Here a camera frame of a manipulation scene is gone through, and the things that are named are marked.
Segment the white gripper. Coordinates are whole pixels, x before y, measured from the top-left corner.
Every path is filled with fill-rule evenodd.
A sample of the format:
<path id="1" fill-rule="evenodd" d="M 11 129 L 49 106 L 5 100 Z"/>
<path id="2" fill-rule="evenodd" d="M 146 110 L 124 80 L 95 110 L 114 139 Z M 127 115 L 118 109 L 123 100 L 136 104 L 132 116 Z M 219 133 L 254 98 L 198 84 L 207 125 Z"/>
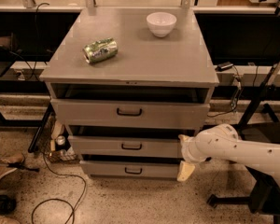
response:
<path id="1" fill-rule="evenodd" d="M 205 156 L 197 148 L 196 140 L 184 134 L 178 136 L 181 145 L 181 154 L 185 161 L 180 162 L 179 171 L 177 174 L 178 182 L 185 182 L 189 179 L 195 170 L 195 165 L 192 163 L 200 163 L 205 161 Z"/>

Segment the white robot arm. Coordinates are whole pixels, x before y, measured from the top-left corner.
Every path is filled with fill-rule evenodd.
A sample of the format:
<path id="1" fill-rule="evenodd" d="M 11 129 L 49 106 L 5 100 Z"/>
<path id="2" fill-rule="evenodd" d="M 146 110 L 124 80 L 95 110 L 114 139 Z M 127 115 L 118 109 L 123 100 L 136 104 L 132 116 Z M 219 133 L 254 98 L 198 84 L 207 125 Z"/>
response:
<path id="1" fill-rule="evenodd" d="M 203 130 L 196 136 L 180 134 L 183 160 L 177 180 L 186 181 L 197 163 L 207 158 L 235 161 L 270 175 L 280 188 L 280 144 L 244 141 L 230 124 Z"/>

